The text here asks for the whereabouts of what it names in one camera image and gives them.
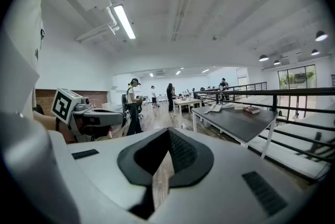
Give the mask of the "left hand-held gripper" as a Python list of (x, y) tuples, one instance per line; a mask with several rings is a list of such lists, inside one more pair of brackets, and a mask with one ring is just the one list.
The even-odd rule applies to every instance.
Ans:
[(75, 142), (110, 139), (111, 126), (124, 119), (121, 112), (97, 108), (87, 97), (65, 88), (57, 89), (51, 112), (67, 126)]

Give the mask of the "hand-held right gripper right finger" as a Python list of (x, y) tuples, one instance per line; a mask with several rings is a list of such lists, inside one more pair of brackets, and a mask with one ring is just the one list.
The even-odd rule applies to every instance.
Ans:
[[(171, 188), (150, 223), (287, 223), (315, 190), (302, 190), (284, 170), (238, 144), (189, 130), (180, 132), (208, 146), (214, 164), (195, 186)], [(278, 193), (284, 208), (273, 215), (266, 212), (243, 178), (251, 172)]]

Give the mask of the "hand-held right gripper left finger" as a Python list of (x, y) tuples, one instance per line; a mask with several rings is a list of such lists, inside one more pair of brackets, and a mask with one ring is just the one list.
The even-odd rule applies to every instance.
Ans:
[(117, 164), (121, 150), (155, 132), (78, 144), (66, 144), (60, 133), (50, 133), (53, 152), (80, 223), (168, 223), (159, 212), (147, 220), (129, 212), (141, 202), (146, 189), (130, 184)]

